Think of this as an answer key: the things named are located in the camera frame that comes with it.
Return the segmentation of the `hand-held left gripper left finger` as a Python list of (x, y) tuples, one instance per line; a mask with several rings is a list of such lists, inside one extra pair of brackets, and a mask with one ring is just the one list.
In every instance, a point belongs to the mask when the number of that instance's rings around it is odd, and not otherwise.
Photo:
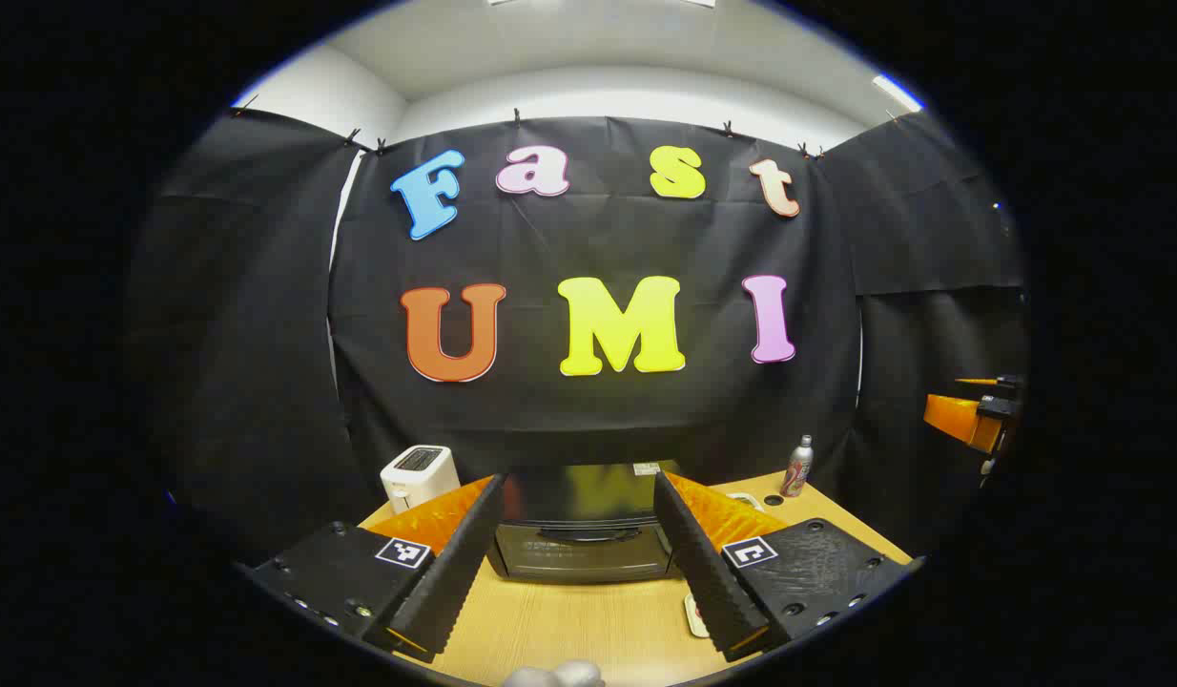
[(476, 480), (371, 527), (333, 522), (248, 576), (335, 634), (432, 662), (491, 548), (505, 482)]

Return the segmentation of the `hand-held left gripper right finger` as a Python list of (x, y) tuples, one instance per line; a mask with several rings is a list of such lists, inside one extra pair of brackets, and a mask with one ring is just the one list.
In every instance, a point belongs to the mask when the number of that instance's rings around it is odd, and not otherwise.
[(654, 475), (653, 508), (729, 661), (805, 643), (912, 573), (829, 519), (789, 525), (670, 472)]

